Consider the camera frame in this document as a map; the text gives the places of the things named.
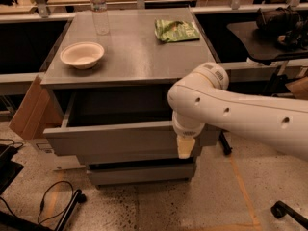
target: bottom drawer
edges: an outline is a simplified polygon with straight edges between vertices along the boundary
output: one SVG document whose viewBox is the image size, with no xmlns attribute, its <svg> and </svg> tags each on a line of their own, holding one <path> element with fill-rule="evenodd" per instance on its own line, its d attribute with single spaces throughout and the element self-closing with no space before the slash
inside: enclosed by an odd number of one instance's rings
<svg viewBox="0 0 308 231">
<path fill-rule="evenodd" d="M 93 185 L 112 185 L 192 178 L 194 158 L 167 159 L 89 166 L 89 180 Z"/>
</svg>

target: gray countertop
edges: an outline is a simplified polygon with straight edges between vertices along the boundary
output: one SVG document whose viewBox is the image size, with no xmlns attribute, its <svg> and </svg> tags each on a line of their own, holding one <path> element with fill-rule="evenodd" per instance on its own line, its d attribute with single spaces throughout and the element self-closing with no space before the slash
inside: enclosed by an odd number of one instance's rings
<svg viewBox="0 0 308 231">
<path fill-rule="evenodd" d="M 214 61 L 203 38 L 161 43 L 154 20 L 193 21 L 189 9 L 109 11 L 110 33 L 95 33 L 90 11 L 77 13 L 41 84 L 49 89 L 77 89 L 132 83 L 175 81 L 207 61 Z M 98 42 L 105 55 L 92 69 L 79 70 L 60 60 L 60 52 L 80 41 Z"/>
</svg>

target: drawer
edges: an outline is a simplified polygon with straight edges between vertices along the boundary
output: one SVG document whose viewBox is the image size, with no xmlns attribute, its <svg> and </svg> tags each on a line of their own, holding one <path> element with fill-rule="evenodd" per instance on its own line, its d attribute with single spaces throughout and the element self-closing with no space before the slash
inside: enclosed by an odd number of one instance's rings
<svg viewBox="0 0 308 231">
<path fill-rule="evenodd" d="M 112 185 L 189 179 L 194 176 L 194 172 L 195 163 L 193 158 L 189 158 L 109 164 L 101 169 L 87 170 L 87 175 L 93 185 Z"/>
<path fill-rule="evenodd" d="M 81 164 L 176 158 L 170 85 L 76 90 L 60 128 L 44 136 L 57 155 L 77 155 Z M 199 154 L 201 139 L 194 152 Z"/>
</svg>

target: cabinet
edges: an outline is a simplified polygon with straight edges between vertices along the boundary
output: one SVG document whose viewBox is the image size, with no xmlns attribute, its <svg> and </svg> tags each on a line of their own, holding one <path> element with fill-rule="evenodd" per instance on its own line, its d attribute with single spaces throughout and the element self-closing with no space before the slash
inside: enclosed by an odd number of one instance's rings
<svg viewBox="0 0 308 231">
<path fill-rule="evenodd" d="M 111 32 L 97 36 L 90 12 L 77 13 L 42 79 L 64 113 L 62 126 L 44 135 L 59 156 L 76 155 L 94 185 L 191 178 L 204 145 L 219 130 L 207 127 L 192 156 L 178 159 L 171 85 L 199 64 L 213 61 L 203 38 L 164 44 L 154 35 L 156 18 L 193 21 L 189 9 L 110 11 Z M 60 61 L 77 41 L 95 41 L 106 54 L 92 69 Z"/>
</svg>

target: open drawer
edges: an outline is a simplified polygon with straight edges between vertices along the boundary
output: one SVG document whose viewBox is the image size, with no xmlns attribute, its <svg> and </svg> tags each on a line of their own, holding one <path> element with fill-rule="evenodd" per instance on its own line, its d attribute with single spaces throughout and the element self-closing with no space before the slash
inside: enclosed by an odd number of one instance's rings
<svg viewBox="0 0 308 231">
<path fill-rule="evenodd" d="M 76 90 L 62 126 L 45 129 L 44 135 L 57 155 L 77 155 L 85 165 L 177 158 L 170 86 Z M 217 141 L 218 131 L 210 132 L 197 140 L 195 156 L 205 141 Z"/>
</svg>

